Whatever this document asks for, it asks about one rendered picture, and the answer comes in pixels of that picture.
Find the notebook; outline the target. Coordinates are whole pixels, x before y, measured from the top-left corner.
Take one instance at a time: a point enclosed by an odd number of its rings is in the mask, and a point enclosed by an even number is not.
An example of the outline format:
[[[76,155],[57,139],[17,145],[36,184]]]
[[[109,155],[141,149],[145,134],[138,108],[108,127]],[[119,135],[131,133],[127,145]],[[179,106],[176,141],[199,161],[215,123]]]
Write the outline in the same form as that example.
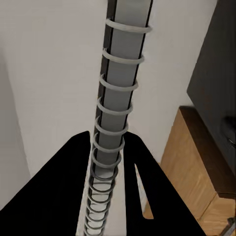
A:
[[[83,236],[103,236],[153,0],[108,0]]]

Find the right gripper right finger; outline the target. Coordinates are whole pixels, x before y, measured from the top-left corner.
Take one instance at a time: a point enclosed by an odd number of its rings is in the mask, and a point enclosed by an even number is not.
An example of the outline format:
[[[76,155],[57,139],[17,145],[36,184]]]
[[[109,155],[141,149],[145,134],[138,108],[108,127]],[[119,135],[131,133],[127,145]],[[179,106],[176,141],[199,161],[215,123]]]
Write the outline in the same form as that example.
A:
[[[123,137],[127,236],[206,236],[143,140],[128,131]],[[143,217],[135,164],[154,219]]]

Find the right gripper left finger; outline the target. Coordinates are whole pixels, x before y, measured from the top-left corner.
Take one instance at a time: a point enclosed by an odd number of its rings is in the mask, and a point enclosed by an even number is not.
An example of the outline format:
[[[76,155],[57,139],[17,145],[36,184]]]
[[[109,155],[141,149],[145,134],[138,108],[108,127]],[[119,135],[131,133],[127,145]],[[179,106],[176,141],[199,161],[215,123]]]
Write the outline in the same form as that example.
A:
[[[75,236],[90,133],[72,136],[0,211],[0,236]]]

